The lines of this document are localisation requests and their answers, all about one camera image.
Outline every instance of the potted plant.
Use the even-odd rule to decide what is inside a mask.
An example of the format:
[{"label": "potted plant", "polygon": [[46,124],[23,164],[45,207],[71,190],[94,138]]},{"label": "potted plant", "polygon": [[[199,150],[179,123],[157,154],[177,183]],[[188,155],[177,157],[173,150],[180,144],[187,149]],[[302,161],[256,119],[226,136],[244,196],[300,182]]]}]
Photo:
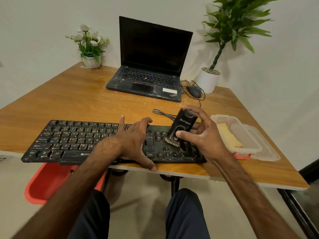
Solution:
[{"label": "potted plant", "polygon": [[207,12],[205,16],[210,16],[214,19],[209,23],[204,21],[214,30],[207,32],[205,35],[210,39],[207,43],[218,43],[219,50],[215,56],[213,64],[209,67],[203,67],[197,77],[197,84],[205,93],[212,93],[217,81],[220,77],[220,72],[215,70],[218,58],[220,57],[225,45],[231,42],[233,50],[236,51],[237,42],[241,41],[246,48],[252,53],[254,52],[248,38],[252,34],[271,37],[269,31],[257,28],[256,26],[265,22],[271,21],[270,18],[259,19],[268,16],[270,9],[263,10],[261,7],[269,2],[276,0],[216,0],[214,3],[221,5],[213,5],[218,8],[218,11]]},{"label": "potted plant", "polygon": [[85,24],[81,24],[77,35],[66,38],[78,44],[86,67],[95,69],[101,66],[101,54],[105,52],[103,47],[110,41],[108,38],[103,39],[98,32],[90,33],[89,26]]}]

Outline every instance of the person's left arm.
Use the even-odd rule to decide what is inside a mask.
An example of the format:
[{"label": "person's left arm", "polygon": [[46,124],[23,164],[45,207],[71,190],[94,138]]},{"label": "person's left arm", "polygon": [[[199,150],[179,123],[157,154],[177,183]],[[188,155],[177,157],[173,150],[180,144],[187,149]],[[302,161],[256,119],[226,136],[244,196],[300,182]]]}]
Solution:
[{"label": "person's left arm", "polygon": [[118,157],[129,157],[155,171],[154,163],[142,153],[147,123],[143,118],[124,131],[121,117],[116,135],[103,139],[85,162],[75,170],[47,203],[18,231],[18,238],[66,238],[95,185]]}]

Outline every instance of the flower pot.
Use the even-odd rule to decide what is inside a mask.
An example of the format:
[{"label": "flower pot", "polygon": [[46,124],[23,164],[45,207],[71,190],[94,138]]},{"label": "flower pot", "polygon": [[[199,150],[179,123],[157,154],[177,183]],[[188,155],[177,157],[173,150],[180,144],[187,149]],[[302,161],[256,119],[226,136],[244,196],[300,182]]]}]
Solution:
[{"label": "flower pot", "polygon": [[210,94],[214,91],[220,77],[220,72],[215,69],[210,73],[208,72],[210,72],[209,68],[201,68],[196,79],[196,84],[202,88],[206,94]]},{"label": "flower pot", "polygon": [[94,57],[86,57],[86,56],[82,60],[85,66],[90,69],[95,69],[101,66],[101,56],[99,56],[99,61],[96,61]]}]

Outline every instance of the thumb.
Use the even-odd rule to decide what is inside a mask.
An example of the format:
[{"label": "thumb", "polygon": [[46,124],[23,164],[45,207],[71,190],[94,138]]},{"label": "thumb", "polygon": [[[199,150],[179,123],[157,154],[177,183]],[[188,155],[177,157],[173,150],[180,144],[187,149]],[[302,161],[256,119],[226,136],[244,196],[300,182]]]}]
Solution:
[{"label": "thumb", "polygon": [[177,131],[176,136],[181,138],[182,140],[186,140],[186,141],[189,141],[191,143],[195,143],[196,137],[198,135],[195,135],[193,133],[186,132],[186,131]]},{"label": "thumb", "polygon": [[134,160],[141,164],[144,168],[149,169],[152,172],[155,172],[157,170],[153,161],[147,158],[142,151],[141,154]]}]

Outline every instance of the pants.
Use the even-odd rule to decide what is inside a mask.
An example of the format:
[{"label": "pants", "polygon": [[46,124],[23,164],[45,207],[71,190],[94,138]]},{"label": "pants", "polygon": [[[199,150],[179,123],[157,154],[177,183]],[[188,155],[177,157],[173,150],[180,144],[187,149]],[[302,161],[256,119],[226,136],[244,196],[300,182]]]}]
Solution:
[{"label": "pants", "polygon": [[[104,194],[94,190],[76,220],[68,239],[107,238],[110,205]],[[166,239],[207,239],[208,229],[197,194],[180,189],[166,208]]]}]

